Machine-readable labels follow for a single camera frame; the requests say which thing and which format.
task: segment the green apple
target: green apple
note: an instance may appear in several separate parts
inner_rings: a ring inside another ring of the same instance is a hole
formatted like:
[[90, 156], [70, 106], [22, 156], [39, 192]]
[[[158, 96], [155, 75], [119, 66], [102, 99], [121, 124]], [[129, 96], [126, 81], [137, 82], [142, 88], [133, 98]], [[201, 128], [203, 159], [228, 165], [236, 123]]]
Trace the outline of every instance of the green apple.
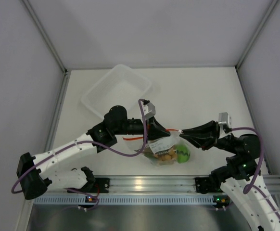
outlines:
[[188, 147], [184, 144], [176, 145], [176, 152], [178, 155], [177, 161], [178, 163], [185, 163], [190, 158], [190, 151]]

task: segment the clear plastic bag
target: clear plastic bag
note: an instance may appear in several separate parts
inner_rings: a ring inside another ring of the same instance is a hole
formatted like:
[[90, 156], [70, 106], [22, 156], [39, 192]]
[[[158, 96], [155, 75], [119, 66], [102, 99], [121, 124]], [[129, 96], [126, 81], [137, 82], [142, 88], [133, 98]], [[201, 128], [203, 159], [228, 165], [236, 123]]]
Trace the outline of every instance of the clear plastic bag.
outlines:
[[[142, 146], [143, 138], [123, 138], [130, 150], [138, 151]], [[143, 151], [153, 165], [171, 165], [175, 162], [185, 163], [190, 159], [190, 149], [179, 136], [171, 134], [170, 137], [149, 141]]]

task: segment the white table surface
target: white table surface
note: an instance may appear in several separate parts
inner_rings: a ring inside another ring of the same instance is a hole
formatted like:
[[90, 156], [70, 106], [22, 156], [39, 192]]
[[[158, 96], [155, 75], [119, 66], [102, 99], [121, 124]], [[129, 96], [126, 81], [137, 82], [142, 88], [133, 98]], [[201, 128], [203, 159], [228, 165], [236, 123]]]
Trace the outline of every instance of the white table surface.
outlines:
[[[109, 70], [75, 70], [71, 72], [53, 147], [79, 137], [102, 120], [80, 101], [81, 96]], [[166, 128], [192, 128], [218, 120], [220, 112], [228, 112], [233, 128], [253, 127], [246, 101], [234, 67], [150, 68], [137, 69], [152, 80], [153, 87], [145, 99], [156, 106], [156, 119]], [[137, 106], [128, 117], [140, 117]], [[244, 132], [235, 132], [240, 136]], [[113, 148], [131, 152], [121, 137]], [[217, 148], [202, 151], [191, 147], [191, 159], [184, 164], [153, 166], [144, 156], [123, 157], [108, 150], [84, 157], [71, 164], [89, 167], [94, 175], [208, 175], [226, 164], [232, 154]], [[265, 163], [262, 173], [267, 174]]]

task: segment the reflective metal surface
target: reflective metal surface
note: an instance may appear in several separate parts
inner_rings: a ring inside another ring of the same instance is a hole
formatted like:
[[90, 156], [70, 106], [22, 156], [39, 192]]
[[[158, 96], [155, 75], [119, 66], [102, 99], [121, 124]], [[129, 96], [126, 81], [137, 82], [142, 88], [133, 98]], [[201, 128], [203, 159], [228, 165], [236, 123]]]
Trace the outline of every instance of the reflective metal surface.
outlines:
[[[235, 206], [227, 211], [202, 205], [101, 205], [84, 212], [66, 206], [34, 205], [27, 231], [249, 231]], [[48, 222], [43, 227], [37, 224]]]
[[[201, 176], [108, 176], [107, 178], [110, 178], [110, 193], [196, 194], [195, 177]], [[280, 176], [264, 175], [263, 177], [270, 193], [280, 194]]]

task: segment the metal frame edge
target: metal frame edge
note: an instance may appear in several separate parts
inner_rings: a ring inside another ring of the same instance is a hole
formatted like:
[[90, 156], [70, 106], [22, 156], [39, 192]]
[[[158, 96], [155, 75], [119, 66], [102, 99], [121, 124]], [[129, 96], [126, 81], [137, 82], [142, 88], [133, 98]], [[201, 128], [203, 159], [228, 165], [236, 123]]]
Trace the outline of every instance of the metal frame edge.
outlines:
[[[45, 151], [49, 150], [53, 145], [54, 135], [55, 135], [56, 129], [58, 127], [58, 122], [59, 122], [59, 118], [60, 118], [60, 114], [61, 114], [61, 110], [62, 110], [62, 106], [63, 106], [63, 101], [64, 101], [66, 90], [67, 90], [69, 77], [70, 77], [70, 72], [67, 72], [64, 74], [63, 79], [62, 79], [62, 84], [61, 84], [58, 98], [57, 98], [57, 101], [55, 104], [55, 109], [54, 109], [54, 113], [53, 113], [53, 116], [51, 119], [50, 129], [49, 129], [46, 145], [44, 148]], [[21, 209], [18, 221], [15, 226], [15, 231], [24, 231], [27, 229], [27, 226], [29, 224], [30, 215], [31, 215], [31, 210], [33, 207], [33, 203], [34, 203], [34, 200], [28, 201], [28, 200], [24, 199], [23, 207]]]
[[63, 73], [66, 73], [66, 68], [65, 68], [60, 56], [58, 55], [58, 52], [56, 51], [52, 41], [50, 40], [48, 34], [46, 33], [42, 23], [40, 22], [40, 19], [38, 18], [37, 14], [35, 13], [30, 1], [29, 0], [20, 0], [20, 2], [24, 6], [25, 10], [27, 11], [27, 13], [31, 17], [31, 19], [33, 20], [33, 23], [35, 24], [36, 28], [38, 29], [38, 32], [42, 36], [47, 48], [53, 55], [54, 59], [56, 60], [57, 64], [59, 65], [60, 69], [62, 70]]
[[239, 70], [240, 67], [242, 66], [243, 62], [245, 61], [247, 55], [249, 54], [251, 48], [253, 47], [253, 45], [255, 44], [255, 42], [257, 41], [257, 39], [259, 38], [263, 28], [266, 26], [270, 16], [272, 15], [272, 13], [274, 12], [274, 10], [276, 9], [278, 3], [280, 2], [280, 0], [272, 0], [266, 10], [266, 12], [264, 13], [264, 16], [262, 18], [262, 20], [260, 21], [259, 25], [257, 26], [257, 28], [255, 29], [253, 35], [251, 36], [245, 50], [243, 51], [241, 57], [239, 58], [237, 64], [236, 64], [236, 69]]

